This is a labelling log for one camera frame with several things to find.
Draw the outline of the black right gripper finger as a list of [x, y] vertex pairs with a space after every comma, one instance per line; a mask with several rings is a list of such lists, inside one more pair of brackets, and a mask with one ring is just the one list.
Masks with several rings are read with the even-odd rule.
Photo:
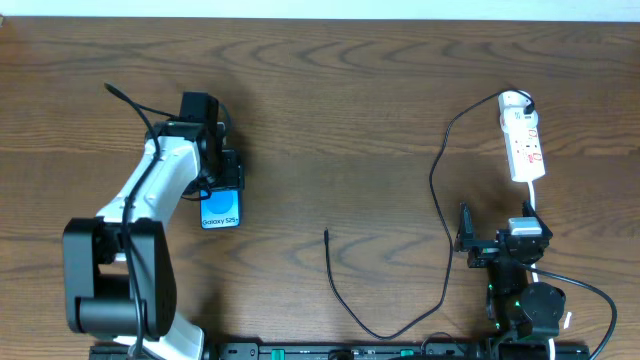
[[522, 216], [523, 217], [532, 217], [539, 220], [539, 216], [533, 208], [530, 201], [526, 200], [522, 203]]
[[460, 221], [457, 232], [458, 241], [466, 241], [474, 239], [474, 227], [471, 218], [471, 212], [468, 205], [464, 202], [460, 204]]

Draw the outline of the blue Galaxy smartphone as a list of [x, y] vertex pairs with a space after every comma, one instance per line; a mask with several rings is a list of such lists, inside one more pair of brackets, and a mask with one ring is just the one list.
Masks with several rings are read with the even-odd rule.
[[200, 223], [205, 230], [237, 227], [241, 223], [241, 196], [238, 190], [212, 192], [200, 201]]

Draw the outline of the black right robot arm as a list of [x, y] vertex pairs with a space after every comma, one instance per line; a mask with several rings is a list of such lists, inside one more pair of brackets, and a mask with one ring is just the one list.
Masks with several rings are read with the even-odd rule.
[[540, 260], [553, 236], [529, 202], [522, 215], [508, 220], [492, 240], [476, 236], [470, 208], [460, 206], [460, 224], [454, 249], [467, 254], [470, 268], [488, 272], [487, 313], [497, 335], [488, 340], [489, 353], [498, 358], [510, 345], [549, 345], [559, 335], [565, 293], [545, 282], [528, 280], [528, 268]]

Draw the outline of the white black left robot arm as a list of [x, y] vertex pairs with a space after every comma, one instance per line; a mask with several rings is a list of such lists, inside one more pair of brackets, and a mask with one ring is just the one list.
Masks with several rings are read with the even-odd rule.
[[228, 128], [169, 121], [146, 135], [139, 164], [92, 218], [73, 218], [63, 235], [66, 320], [75, 333], [113, 341], [121, 356], [207, 359], [205, 331], [180, 315], [166, 239], [183, 198], [206, 201], [244, 187]]

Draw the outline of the white USB charger plug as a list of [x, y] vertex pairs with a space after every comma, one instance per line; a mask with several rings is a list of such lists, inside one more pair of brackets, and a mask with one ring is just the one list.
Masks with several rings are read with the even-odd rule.
[[539, 116], [536, 111], [525, 113], [525, 108], [507, 107], [502, 110], [500, 117], [501, 129], [504, 133], [536, 128]]

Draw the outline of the white power strip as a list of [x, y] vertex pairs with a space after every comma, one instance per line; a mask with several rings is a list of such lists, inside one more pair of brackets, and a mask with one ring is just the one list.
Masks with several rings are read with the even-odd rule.
[[[500, 117], [502, 110], [507, 107], [525, 108], [526, 114], [536, 111], [534, 102], [524, 91], [505, 91], [498, 96], [498, 102]], [[545, 165], [538, 125], [536, 128], [503, 134], [511, 179], [514, 182], [528, 183], [544, 176]]]

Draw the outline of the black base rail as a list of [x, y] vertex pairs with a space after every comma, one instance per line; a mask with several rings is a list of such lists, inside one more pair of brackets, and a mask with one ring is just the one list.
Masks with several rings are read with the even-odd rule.
[[[586, 360], [590, 358], [584, 345], [555, 345], [555, 359]], [[496, 357], [479, 343], [454, 344], [430, 342], [426, 345], [259, 345], [226, 343], [210, 346], [203, 359], [213, 360], [375, 360], [375, 359], [549, 359], [544, 345], [501, 344]], [[89, 350], [88, 359], [126, 359], [126, 348], [120, 345], [97, 345]]]

